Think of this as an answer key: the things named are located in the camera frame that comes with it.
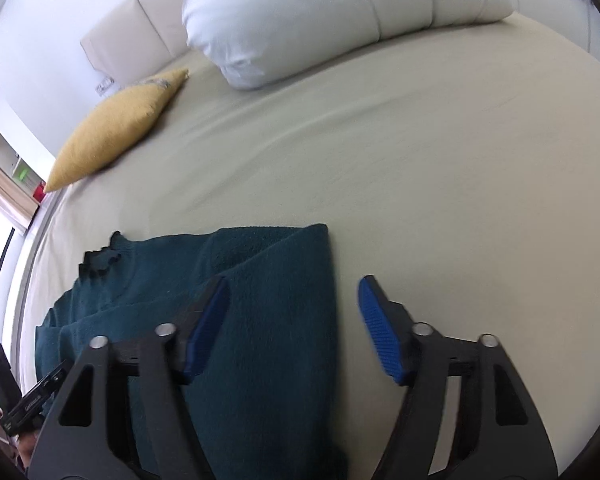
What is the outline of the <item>person's left hand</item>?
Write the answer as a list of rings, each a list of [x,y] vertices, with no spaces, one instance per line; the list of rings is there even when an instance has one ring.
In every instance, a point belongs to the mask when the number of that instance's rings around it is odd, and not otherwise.
[[[16,437],[16,447],[24,468],[29,468],[35,447],[38,444],[38,432],[25,432]]]

